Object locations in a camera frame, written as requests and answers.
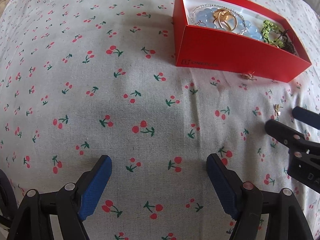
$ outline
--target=blue gripper pad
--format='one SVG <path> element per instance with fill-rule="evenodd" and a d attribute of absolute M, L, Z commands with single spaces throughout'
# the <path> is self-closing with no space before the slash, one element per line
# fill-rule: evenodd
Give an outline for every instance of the blue gripper pad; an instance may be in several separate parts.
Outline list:
<path fill-rule="evenodd" d="M 307 125 L 310 125 L 320 130 L 320 115 L 310 110 L 304 109 L 300 106 L 296 106 L 292 110 L 292 116 L 294 119 L 299 120 Z"/>
<path fill-rule="evenodd" d="M 240 214 L 237 208 L 237 189 L 229 184 L 228 180 L 232 179 L 232 176 L 230 175 L 230 178 L 227 178 L 228 172 L 229 170 L 224 166 L 217 154 L 210 154 L 208 156 L 207 173 L 223 210 L 226 214 L 229 214 L 233 220 L 237 220 Z"/>
<path fill-rule="evenodd" d="M 81 221 L 86 220 L 88 216 L 94 213 L 104 188 L 111 176 L 111 172 L 112 161 L 109 156 L 103 155 L 87 175 L 88 179 L 91 181 L 84 182 L 85 187 L 86 185 L 88 186 L 84 192 L 81 193 L 81 207 L 78 212 L 78 217 Z"/>

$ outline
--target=silver screw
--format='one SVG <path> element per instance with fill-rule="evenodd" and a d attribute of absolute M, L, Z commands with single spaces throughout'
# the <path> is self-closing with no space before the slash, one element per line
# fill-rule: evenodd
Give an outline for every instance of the silver screw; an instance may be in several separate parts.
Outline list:
<path fill-rule="evenodd" d="M 245 182 L 244 184 L 242 184 L 242 186 L 248 190 L 253 189 L 253 184 L 251 182 Z"/>
<path fill-rule="evenodd" d="M 76 187 L 74 183 L 68 183 L 64 186 L 64 189 L 67 191 L 73 190 Z"/>
<path fill-rule="evenodd" d="M 36 194 L 36 191 L 34 189 L 31 189 L 27 192 L 28 197 L 33 197 Z"/>
<path fill-rule="evenodd" d="M 301 158 L 302 154 L 300 152 L 294 152 L 294 156 L 296 156 L 297 158 Z"/>
<path fill-rule="evenodd" d="M 292 191 L 288 188 L 284 188 L 282 190 L 283 194 L 287 195 L 287 196 L 291 196 L 292 195 Z"/>

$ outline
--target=green bracelet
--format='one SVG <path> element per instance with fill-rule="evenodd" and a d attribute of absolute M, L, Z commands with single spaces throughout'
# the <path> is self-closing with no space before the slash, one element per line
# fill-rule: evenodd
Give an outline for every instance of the green bracelet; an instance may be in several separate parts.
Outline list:
<path fill-rule="evenodd" d="M 263 25 L 262 25 L 262 30 L 261 30 L 261 35 L 263 37 L 263 40 L 264 42 L 270 44 L 270 45 L 273 45 L 273 46 L 276 46 L 278 48 L 283 48 L 284 47 L 284 43 L 283 41 L 279 40 L 279 38 L 275 39 L 274 41 L 270 40 L 269 39 L 269 33 L 271 31 L 277 33 L 277 34 L 282 34 L 280 28 L 275 25 L 274 23 L 268 21 L 268 20 L 265 20 L 263 21 Z"/>

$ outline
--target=red box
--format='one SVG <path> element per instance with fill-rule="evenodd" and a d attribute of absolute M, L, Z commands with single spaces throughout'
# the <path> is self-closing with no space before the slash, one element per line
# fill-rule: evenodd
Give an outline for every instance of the red box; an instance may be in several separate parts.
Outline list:
<path fill-rule="evenodd" d="M 221 0 L 255 11 L 284 29 L 292 30 L 287 20 L 249 0 Z M 236 33 L 189 25 L 183 0 L 175 0 L 173 11 L 176 66 L 208 68 L 289 82 L 311 66 L 301 41 L 292 30 L 289 38 L 299 54 Z"/>

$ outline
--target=bedsheet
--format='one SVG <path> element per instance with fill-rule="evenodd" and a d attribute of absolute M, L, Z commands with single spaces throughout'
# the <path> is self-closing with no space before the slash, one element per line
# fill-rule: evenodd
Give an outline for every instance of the bedsheet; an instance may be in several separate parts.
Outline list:
<path fill-rule="evenodd" d="M 302 0 L 252 1 L 286 17 L 308 51 L 313 65 L 288 84 L 175 67 L 174 0 L 11 0 L 0 20 L 0 168 L 18 202 L 75 182 L 107 154 L 111 178 L 84 221 L 91 240 L 229 239 L 235 221 L 205 170 L 217 153 L 261 190 L 292 189 L 316 238 L 319 194 L 287 175 L 287 149 L 264 123 L 320 141 L 290 115 L 319 112 L 320 23 Z"/>

